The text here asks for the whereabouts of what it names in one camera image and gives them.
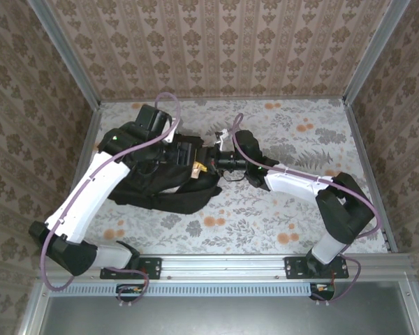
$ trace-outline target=wallpaper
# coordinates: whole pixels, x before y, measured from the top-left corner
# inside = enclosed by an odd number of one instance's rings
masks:
[[[343,94],[390,0],[48,0],[104,101]]]
[[[412,0],[353,109],[392,229],[419,279],[419,0]]]
[[[133,121],[142,103],[104,103],[96,145],[112,128]],[[351,174],[368,195],[362,166],[343,104],[326,100],[194,100],[183,101],[184,135],[215,141],[214,132],[230,128],[244,113],[241,128],[258,139],[263,153],[305,172]],[[174,103],[159,107],[171,114]],[[231,141],[225,150],[233,150]],[[227,180],[242,173],[225,173]],[[318,207],[287,193],[254,188],[247,180],[221,179],[222,193],[199,212],[184,215],[151,211],[106,200],[87,230],[101,243],[122,239],[148,254],[307,253],[325,234]],[[357,240],[352,253],[386,253],[381,233]]]
[[[63,201],[91,110],[26,1],[0,0],[0,335],[38,270],[27,230]]]

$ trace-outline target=metal corner post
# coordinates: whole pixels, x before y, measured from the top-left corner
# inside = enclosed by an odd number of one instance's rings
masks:
[[[93,153],[94,142],[99,131],[99,125],[101,123],[102,112],[100,110],[94,111],[91,116],[89,129],[85,136],[84,144],[82,145],[81,156],[79,157],[78,166],[76,167],[75,176],[71,183],[70,191],[72,191],[76,184],[81,180],[87,168],[90,165],[91,155]]]
[[[41,282],[36,282],[29,295],[27,309],[16,334],[35,335],[40,333],[49,299],[50,291],[47,287]]]
[[[414,334],[419,334],[419,283],[407,277],[399,286]]]
[[[62,60],[70,71],[71,75],[78,84],[82,94],[90,104],[91,109],[95,112],[99,108],[99,94],[89,81],[87,74],[84,72],[82,64],[76,57],[73,48],[68,43],[60,24],[56,20],[50,6],[46,0],[28,0],[29,5],[33,8],[38,19],[41,21],[43,28],[46,30],[51,42],[56,47]]]
[[[409,3],[410,0],[391,1],[383,19],[377,27],[376,32],[372,36],[371,42],[369,42],[368,48],[365,50],[362,60],[358,64],[353,77],[344,92],[343,96],[347,103],[352,104],[355,97],[358,95],[360,88],[371,72],[371,69],[376,63],[380,53],[388,42],[388,39]]]
[[[374,178],[374,173],[371,169],[371,163],[369,162],[365,145],[363,144],[363,140],[360,135],[360,130],[358,128],[357,121],[355,120],[353,109],[351,107],[351,104],[349,103],[346,103],[344,107],[346,111],[346,116],[348,117],[349,126],[351,127],[352,136],[357,147],[358,157],[360,159],[360,162],[362,163],[363,172],[365,173],[365,178],[369,184],[369,192],[371,193],[372,202],[374,203],[374,206],[376,207],[378,213],[380,214],[380,217],[382,218],[383,229],[385,230],[390,249],[393,253],[396,253],[396,241],[394,235],[392,234],[390,221],[386,216],[385,207],[383,206],[382,198],[380,196],[380,192],[378,191],[377,183]]]

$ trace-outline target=white floral fabric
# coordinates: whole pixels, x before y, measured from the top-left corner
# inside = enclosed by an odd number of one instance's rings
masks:
[[[105,132],[134,120],[142,103],[104,103],[95,146]],[[230,128],[244,113],[241,127],[258,139],[263,153],[301,171],[336,175],[344,171],[368,195],[357,149],[340,100],[182,101],[184,135],[205,143]],[[160,109],[175,113],[172,102]],[[228,143],[226,149],[232,149]],[[226,174],[237,179],[239,174]],[[172,214],[106,200],[87,231],[93,241],[123,240],[148,254],[306,253],[324,234],[318,207],[285,193],[270,193],[248,181],[219,182],[223,191],[192,215]],[[386,253],[381,233],[357,240],[351,253]]]

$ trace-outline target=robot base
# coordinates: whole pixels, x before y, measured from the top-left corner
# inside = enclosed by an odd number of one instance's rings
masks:
[[[345,259],[340,256],[323,267],[318,272],[313,272],[307,266],[307,257],[290,256],[284,258],[287,279],[331,279],[332,273],[335,278],[349,278],[348,267]]]
[[[139,257],[138,258],[138,265],[136,267],[132,267],[135,270],[139,270],[141,272],[146,273],[149,276],[149,279],[160,279],[161,275],[161,258],[156,257]],[[115,272],[109,269],[101,269],[99,274],[100,279],[142,279],[140,274],[130,274],[130,273],[121,273]]]

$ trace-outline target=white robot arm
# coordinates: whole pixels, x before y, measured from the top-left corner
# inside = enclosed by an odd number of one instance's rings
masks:
[[[91,162],[89,169],[65,203],[51,215],[46,222],[35,222],[29,230],[30,235],[39,244],[43,244],[47,233],[53,229],[56,222],[71,198],[78,192],[81,186],[89,179],[92,172],[112,155],[132,147],[133,145],[152,138],[152,133],[161,133],[165,129],[167,121],[171,118],[164,112],[144,107],[134,123],[124,125],[120,129],[108,132],[102,145]],[[231,170],[244,170],[250,184],[264,188],[267,191],[285,192],[297,198],[318,205],[321,216],[325,222],[327,232],[321,240],[310,250],[307,256],[307,269],[312,273],[320,271],[329,265],[332,260],[361,233],[362,229],[374,217],[373,213],[355,198],[342,194],[326,184],[318,182],[317,176],[313,180],[295,176],[291,169],[262,156],[258,142],[249,131],[236,133],[242,150],[249,157],[262,159],[269,166],[276,166],[286,172],[265,171],[256,166],[249,165],[236,151],[221,151],[223,138],[218,136],[218,142],[214,147],[196,149],[189,143],[173,141],[169,136],[159,145],[137,151],[136,155],[126,156],[118,161],[108,163],[93,179],[89,180],[87,187],[71,205],[61,225],[56,229],[55,236],[50,242],[47,255],[72,275],[79,276],[88,269],[114,267],[117,269],[130,269],[133,261],[139,257],[139,253],[130,246],[119,242],[113,245],[95,246],[84,241],[85,232],[105,199],[123,180],[128,179],[134,167],[140,168],[140,162],[149,162],[149,166],[143,168],[156,171],[158,161],[171,162],[180,166],[191,164],[193,173],[199,167],[208,167],[208,171],[214,173]],[[333,183],[353,189],[365,196],[352,177],[348,174],[340,174],[337,177],[322,177]]]

